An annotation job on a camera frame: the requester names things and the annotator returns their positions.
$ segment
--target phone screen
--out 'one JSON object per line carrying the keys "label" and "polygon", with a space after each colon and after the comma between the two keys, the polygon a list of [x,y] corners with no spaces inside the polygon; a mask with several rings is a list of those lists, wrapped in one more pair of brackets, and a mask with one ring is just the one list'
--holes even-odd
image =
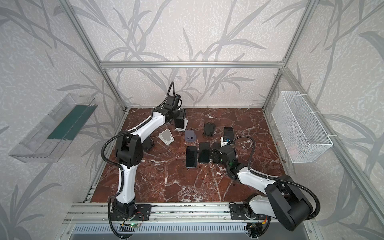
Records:
{"label": "phone screen", "polygon": [[196,167],[197,166],[197,147],[188,146],[185,157],[185,166],[186,167]]}
{"label": "phone screen", "polygon": [[233,133],[233,128],[232,127],[225,127],[224,128],[224,137],[223,141],[224,142],[230,142],[234,139],[234,133]]}
{"label": "phone screen", "polygon": [[210,144],[208,142],[199,143],[199,162],[208,163],[210,154]]}

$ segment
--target leaf pattern wallpaper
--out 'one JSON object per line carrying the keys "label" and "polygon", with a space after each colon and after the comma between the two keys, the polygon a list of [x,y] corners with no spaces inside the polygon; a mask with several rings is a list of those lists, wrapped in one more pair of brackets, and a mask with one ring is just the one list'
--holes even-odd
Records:
{"label": "leaf pattern wallpaper", "polygon": [[[102,61],[281,61],[307,0],[71,0]],[[62,14],[56,9],[55,14]],[[127,106],[261,107],[276,69],[109,69]]]}
{"label": "leaf pattern wallpaper", "polygon": [[[384,196],[384,1],[319,3],[289,69],[342,140],[377,191]],[[384,239],[384,229],[332,150],[308,164],[292,164],[270,115],[267,118],[293,179],[319,196],[316,220],[325,239]]]}
{"label": "leaf pattern wallpaper", "polygon": [[[124,114],[59,3],[0,1],[0,239],[53,239],[82,202]],[[8,156],[68,93],[98,105],[57,163]]]}

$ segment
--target aluminum rail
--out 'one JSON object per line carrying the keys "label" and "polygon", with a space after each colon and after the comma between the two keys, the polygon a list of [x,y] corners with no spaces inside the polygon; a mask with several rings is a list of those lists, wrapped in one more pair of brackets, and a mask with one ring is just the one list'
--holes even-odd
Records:
{"label": "aluminum rail", "polygon": [[73,28],[77,32],[80,40],[83,42],[85,48],[87,49],[88,53],[90,54],[96,68],[99,70],[100,75],[104,78],[104,81],[106,82],[109,89],[112,91],[113,95],[117,99],[120,106],[126,110],[126,106],[121,99],[119,93],[117,92],[114,84],[112,83],[111,79],[109,78],[108,74],[105,72],[105,70],[100,66],[100,59],[97,56],[96,50],[91,44],[91,41],[89,40],[87,34],[85,33],[83,26],[81,25],[79,19],[76,16],[76,13],[74,12],[71,4],[68,0],[59,0],[61,4],[61,8],[63,9],[64,14],[67,15],[69,21],[71,22]]}
{"label": "aluminum rail", "polygon": [[283,63],[276,62],[172,62],[172,61],[106,61],[102,68],[281,68]]}
{"label": "aluminum rail", "polygon": [[[144,204],[152,205],[149,223],[257,221],[231,220],[229,202],[152,202]],[[108,221],[107,210],[107,203],[73,204],[64,218],[64,223],[105,223]]]}
{"label": "aluminum rail", "polygon": [[[319,3],[319,0],[309,0],[308,1],[307,6],[305,7],[305,10],[304,10],[303,16],[301,17],[299,25],[297,26],[295,34],[293,35],[291,43],[290,43],[290,45],[287,49],[287,52],[285,53],[285,56],[282,60],[282,63],[283,63],[282,66],[283,67],[286,67],[289,60],[291,59],[293,52],[296,49],[296,47],[300,41],[300,38],[304,34],[304,31],[307,28],[318,3]],[[269,101],[271,100],[273,92],[275,91],[276,87],[278,86],[278,84],[280,82],[280,78],[281,78],[280,70],[281,69],[279,69],[277,75],[275,76],[275,80],[273,81],[272,87],[269,90],[268,95],[264,101],[263,109],[265,109],[266,106],[268,105]]]}

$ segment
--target wire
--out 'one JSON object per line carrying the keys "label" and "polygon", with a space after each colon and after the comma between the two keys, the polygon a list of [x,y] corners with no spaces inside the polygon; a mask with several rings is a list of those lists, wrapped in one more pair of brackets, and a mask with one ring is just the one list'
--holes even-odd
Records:
{"label": "wire", "polygon": [[172,81],[172,82],[170,83],[170,85],[169,85],[169,88],[168,88],[168,92],[167,92],[166,98],[164,99],[164,101],[163,101],[162,103],[160,103],[160,104],[159,104],[157,107],[155,107],[155,108],[160,107],[161,105],[163,105],[163,104],[167,101],[167,98],[168,98],[169,93],[170,93],[170,88],[172,88],[172,87],[173,87],[173,96],[175,96],[175,82]]}
{"label": "wire", "polygon": [[262,178],[265,178],[265,179],[269,179],[269,180],[273,180],[273,181],[278,181],[278,182],[290,184],[290,185],[296,186],[296,187],[298,187],[300,189],[303,189],[304,191],[309,193],[311,195],[311,197],[313,198],[313,200],[315,201],[316,207],[315,207],[314,211],[305,220],[313,219],[314,217],[316,217],[319,214],[319,212],[320,212],[320,201],[317,198],[316,194],[314,194],[314,192],[312,192],[309,188],[304,187],[301,184],[298,184],[298,183],[295,183],[295,182],[291,182],[291,181],[288,181],[288,180],[285,180],[285,179],[281,179],[279,177],[272,177],[272,176],[269,176],[269,175],[265,175],[265,174],[261,174],[261,173],[253,171],[251,169],[251,160],[252,160],[253,152],[255,151],[255,141],[251,137],[249,137],[249,136],[240,136],[240,137],[237,137],[237,138],[233,139],[228,144],[231,144],[232,142],[234,142],[235,140],[237,140],[237,139],[239,139],[241,137],[246,137],[246,138],[251,139],[252,140],[252,144],[253,144],[252,145],[251,154],[249,155],[249,158],[248,158],[248,170],[251,173],[255,174],[256,176],[259,176],[259,177],[262,177]]}
{"label": "wire", "polygon": [[179,98],[180,100],[180,106],[177,106],[177,109],[179,109],[179,107],[181,107],[181,105],[183,105],[183,101],[181,100],[181,98]]}
{"label": "wire", "polygon": [[109,226],[113,232],[113,234],[118,237],[119,239],[128,239],[129,237],[127,238],[123,238],[123,235],[120,235],[116,230],[115,230],[115,227],[112,225],[112,221],[111,221],[111,197],[109,198],[108,200],[108,222],[109,222]]}
{"label": "wire", "polygon": [[240,137],[234,138],[232,141],[230,141],[228,143],[228,145],[230,145],[231,143],[233,143],[234,141],[236,141],[237,139],[242,138],[242,137],[248,138],[248,139],[250,139],[252,141],[252,150],[251,150],[251,153],[249,154],[249,157],[248,157],[248,169],[250,169],[250,163],[251,163],[251,160],[252,160],[252,155],[255,152],[255,145],[256,145],[254,139],[249,137],[249,136],[240,136]]}
{"label": "wire", "polygon": [[[271,216],[265,216],[265,221],[267,221],[267,223],[265,224],[265,228],[264,228],[264,230],[259,234],[259,235],[256,235],[256,238],[258,239],[261,235],[263,235],[263,234],[265,234],[265,232],[268,230],[268,228],[269,228],[269,225],[270,225],[270,223],[271,223],[271,219],[272,219],[272,217]],[[254,228],[258,228],[258,227],[248,227],[248,226],[244,226],[245,228],[250,228],[250,229],[254,229]],[[249,236],[249,237],[251,237],[252,238],[252,235],[251,234],[249,234],[248,232],[246,233],[247,234],[247,236]]]}
{"label": "wire", "polygon": [[141,223],[140,223],[140,225],[139,225],[139,226],[141,226],[141,225],[143,224],[143,222],[144,222],[144,214],[141,213],[141,212],[137,212],[136,214],[141,214],[141,215],[143,216],[143,218],[141,219]]}

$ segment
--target robotic arm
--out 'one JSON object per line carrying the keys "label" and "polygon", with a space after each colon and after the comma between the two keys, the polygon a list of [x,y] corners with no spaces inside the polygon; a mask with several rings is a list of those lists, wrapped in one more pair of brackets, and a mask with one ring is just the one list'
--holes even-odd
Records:
{"label": "robotic arm", "polygon": [[[120,169],[119,191],[112,204],[112,211],[123,219],[132,218],[137,212],[135,205],[134,182],[136,169],[141,162],[144,151],[149,150],[154,144],[150,139],[150,134],[166,122],[174,120],[175,127],[184,128],[185,109],[181,109],[180,95],[170,96],[170,89],[174,87],[172,82],[166,99],[156,108],[151,116],[145,119],[136,127],[121,131],[106,142],[101,151],[101,156],[107,163],[116,165]],[[117,163],[109,161],[104,151],[106,146],[116,139],[116,158]],[[303,220],[315,217],[320,210],[320,203],[316,195],[308,188],[294,183],[292,179],[283,175],[281,177],[268,176],[250,168],[250,160],[255,148],[253,141],[252,152],[248,160],[248,167],[237,161],[235,152],[230,147],[230,143],[220,148],[221,162],[227,168],[227,175],[235,181],[249,185],[267,197],[260,195],[251,196],[244,202],[244,212],[249,219],[254,219],[257,214],[265,214],[277,218],[279,222],[288,230],[293,231]],[[316,202],[316,209],[301,190],[307,191]]]}

